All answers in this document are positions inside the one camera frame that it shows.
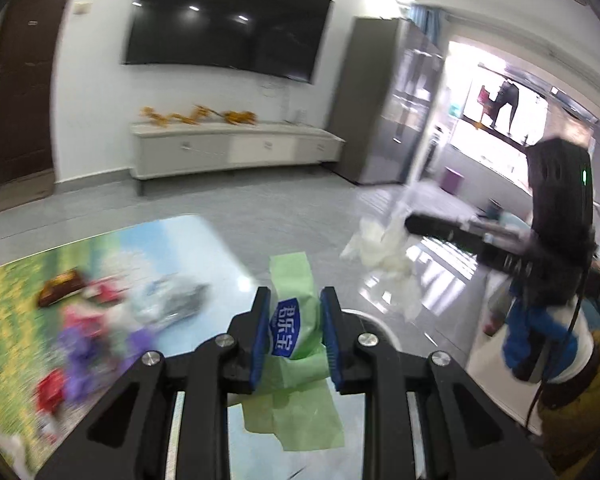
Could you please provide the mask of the right blue white gloved hand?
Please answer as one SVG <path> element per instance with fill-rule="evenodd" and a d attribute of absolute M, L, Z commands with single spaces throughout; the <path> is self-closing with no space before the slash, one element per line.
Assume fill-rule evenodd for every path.
<path fill-rule="evenodd" d="M 596 343 L 579 298 L 560 306 L 532 306 L 522 287 L 509 287 L 513 298 L 506 316 L 505 365 L 522 382 L 563 384 L 576 378 L 592 360 Z"/>

